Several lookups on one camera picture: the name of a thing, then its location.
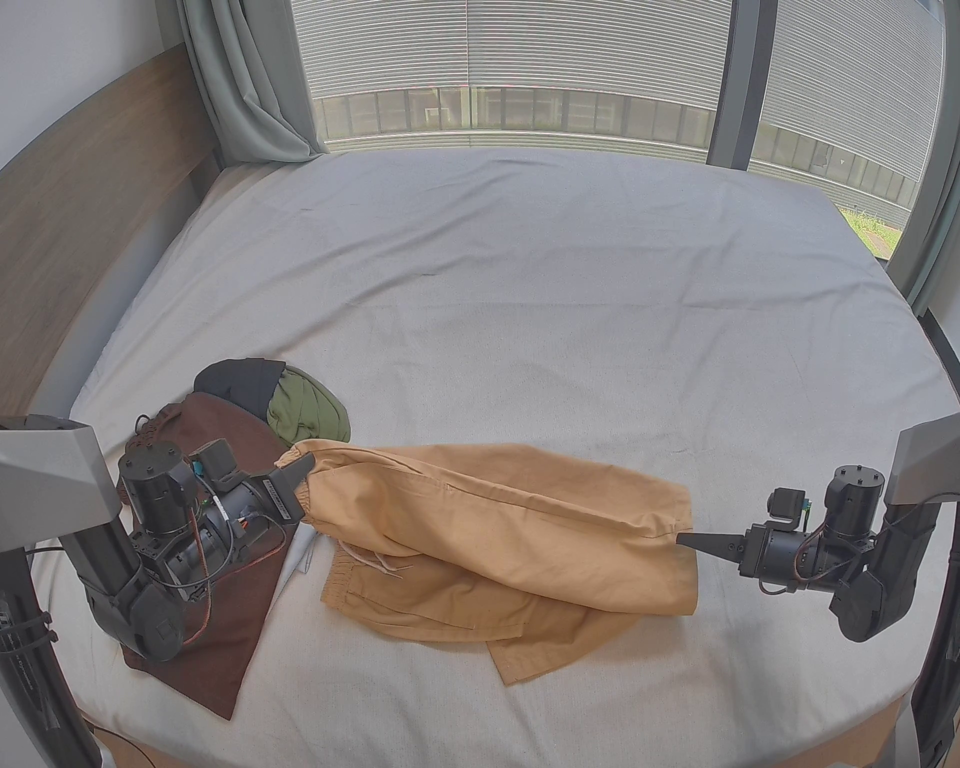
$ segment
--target dark brown garment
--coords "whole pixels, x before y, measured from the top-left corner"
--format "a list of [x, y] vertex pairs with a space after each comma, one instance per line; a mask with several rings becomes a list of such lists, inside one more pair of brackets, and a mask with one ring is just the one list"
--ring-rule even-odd
[[[225, 438], [230, 443], [237, 465], [250, 474], [270, 469], [286, 449], [266, 422], [226, 400], [204, 393], [193, 393], [182, 403], [164, 407], [142, 426], [127, 447], [170, 441], [184, 453], [192, 453], [217, 438]], [[279, 534], [275, 529], [257, 543], [252, 556], [259, 557], [278, 543]], [[213, 605], [206, 631], [174, 659], [153, 663], [124, 648], [127, 666], [153, 675], [229, 720], [240, 683], [260, 639], [288, 547], [289, 541], [262, 563], [219, 580], [213, 586]], [[187, 637], [201, 626], [205, 610], [204, 600], [189, 606]]]

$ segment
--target green lawn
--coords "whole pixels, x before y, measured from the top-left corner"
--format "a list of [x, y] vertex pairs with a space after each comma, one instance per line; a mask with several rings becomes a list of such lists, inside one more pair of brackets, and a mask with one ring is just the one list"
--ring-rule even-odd
[[882, 259], [890, 258], [902, 235], [899, 229], [887, 227], [879, 219], [866, 213], [857, 213], [845, 208], [840, 208], [840, 212], [874, 256]]

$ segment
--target gray curtain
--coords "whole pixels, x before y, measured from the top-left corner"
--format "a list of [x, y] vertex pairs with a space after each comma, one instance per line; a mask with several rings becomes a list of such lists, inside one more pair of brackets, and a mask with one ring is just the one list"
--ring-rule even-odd
[[944, 72], [940, 113], [913, 212], [887, 275], [918, 317], [936, 290], [960, 238], [960, 0], [944, 2]]
[[313, 122], [290, 0], [178, 0], [197, 84], [227, 164], [304, 162]]

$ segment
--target orange-tan pants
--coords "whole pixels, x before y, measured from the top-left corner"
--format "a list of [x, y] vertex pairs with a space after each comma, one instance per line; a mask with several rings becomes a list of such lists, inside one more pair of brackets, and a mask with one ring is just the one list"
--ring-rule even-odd
[[696, 608], [683, 486], [516, 444], [306, 440], [277, 464], [307, 452], [304, 521], [341, 543], [324, 602], [393, 637], [485, 641], [505, 684]]

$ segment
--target mattress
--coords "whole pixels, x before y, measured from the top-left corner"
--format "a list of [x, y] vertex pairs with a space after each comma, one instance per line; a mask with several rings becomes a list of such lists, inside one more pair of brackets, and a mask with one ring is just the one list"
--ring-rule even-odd
[[[817, 189], [637, 156], [431, 150], [226, 172], [73, 408], [111, 468], [136, 416], [226, 357], [313, 373], [364, 445], [521, 442], [690, 488], [739, 533], [776, 486], [812, 519], [833, 470], [886, 472], [957, 410], [882, 269]], [[128, 669], [62, 555], [40, 601], [81, 708], [203, 766], [764, 765], [913, 681], [946, 573], [863, 644], [828, 595], [770, 597], [699, 557], [700, 603], [504, 687], [482, 645], [379, 636], [327, 609], [320, 539], [267, 622], [231, 722]]]

